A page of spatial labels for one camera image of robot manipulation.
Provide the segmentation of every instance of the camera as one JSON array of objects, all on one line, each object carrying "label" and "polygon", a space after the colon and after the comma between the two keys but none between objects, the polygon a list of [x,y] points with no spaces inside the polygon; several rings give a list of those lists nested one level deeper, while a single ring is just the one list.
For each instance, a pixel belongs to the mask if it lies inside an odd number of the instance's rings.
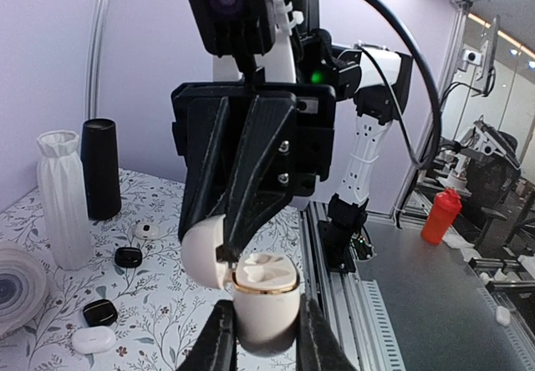
[{"label": "camera", "polygon": [[264,55],[275,44],[272,0],[189,0],[206,51]]},{"label": "camera", "polygon": [[483,55],[481,52],[472,51],[471,49],[463,49],[461,52],[461,59],[459,60],[458,68],[462,72],[468,70],[468,65],[473,64],[476,67],[482,65]]}]

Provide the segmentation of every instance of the gray table surface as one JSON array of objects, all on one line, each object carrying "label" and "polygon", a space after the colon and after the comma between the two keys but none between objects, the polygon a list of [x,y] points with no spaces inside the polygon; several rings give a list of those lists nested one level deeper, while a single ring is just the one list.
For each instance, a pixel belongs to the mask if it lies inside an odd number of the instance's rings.
[{"label": "gray table surface", "polygon": [[407,370],[525,369],[459,251],[426,243],[417,226],[366,226],[377,255],[359,274],[379,283]]}]

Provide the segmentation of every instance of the black bracket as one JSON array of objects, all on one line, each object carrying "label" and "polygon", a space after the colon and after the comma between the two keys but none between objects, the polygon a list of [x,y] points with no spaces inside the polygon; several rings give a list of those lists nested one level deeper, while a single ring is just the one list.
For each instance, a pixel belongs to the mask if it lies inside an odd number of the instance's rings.
[{"label": "black bracket", "polygon": [[[413,58],[403,53],[398,52],[397,54],[401,57],[400,73],[395,84],[392,85],[392,89],[403,114],[409,100]],[[393,119],[400,120],[400,114],[398,114],[395,103],[391,102],[388,87],[384,85],[360,89],[353,97],[353,101],[357,107],[358,116],[367,114],[376,118],[380,125],[386,125]]]},{"label": "black bracket", "polygon": [[[300,113],[299,97],[315,100],[317,111]],[[260,226],[294,196],[310,196],[317,175],[329,175],[330,87],[183,84],[172,101],[176,148],[188,168],[179,238],[199,221],[225,214],[224,246],[217,251],[223,261],[236,262]]]},{"label": "black bracket", "polygon": [[237,330],[234,317],[231,301],[217,302],[190,354],[177,371],[235,371]]},{"label": "black bracket", "polygon": [[356,266],[349,250],[353,234],[359,235],[368,218],[366,201],[362,206],[350,205],[335,194],[329,202],[328,217],[319,221],[318,229],[324,245],[325,260],[331,272],[355,272]]}]

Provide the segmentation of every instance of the white container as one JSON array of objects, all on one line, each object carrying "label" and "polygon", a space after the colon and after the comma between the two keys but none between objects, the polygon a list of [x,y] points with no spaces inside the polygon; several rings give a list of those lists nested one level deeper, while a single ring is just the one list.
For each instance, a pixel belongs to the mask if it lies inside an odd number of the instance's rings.
[{"label": "white container", "polygon": [[44,222],[53,259],[64,270],[89,264],[94,249],[89,235],[84,173],[73,131],[52,131],[37,138],[41,159],[37,175]]},{"label": "white container", "polygon": [[297,335],[299,273],[292,260],[272,252],[243,255],[234,268],[218,262],[225,216],[194,225],[182,240],[182,265],[204,287],[234,287],[237,337],[249,353],[271,357],[288,350]]},{"label": "white container", "polygon": [[0,340],[35,317],[47,295],[41,262],[13,242],[0,242]]},{"label": "white container", "polygon": [[73,333],[73,349],[80,354],[103,353],[111,350],[117,337],[108,327],[81,328]]}]

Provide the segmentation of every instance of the red bottle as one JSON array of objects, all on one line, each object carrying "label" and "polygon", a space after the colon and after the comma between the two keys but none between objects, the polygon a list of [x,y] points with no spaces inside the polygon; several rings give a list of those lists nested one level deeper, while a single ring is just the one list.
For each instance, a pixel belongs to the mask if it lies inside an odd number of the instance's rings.
[{"label": "red bottle", "polygon": [[448,228],[461,213],[461,196],[455,190],[446,189],[435,197],[435,203],[421,236],[431,244],[440,244]]}]

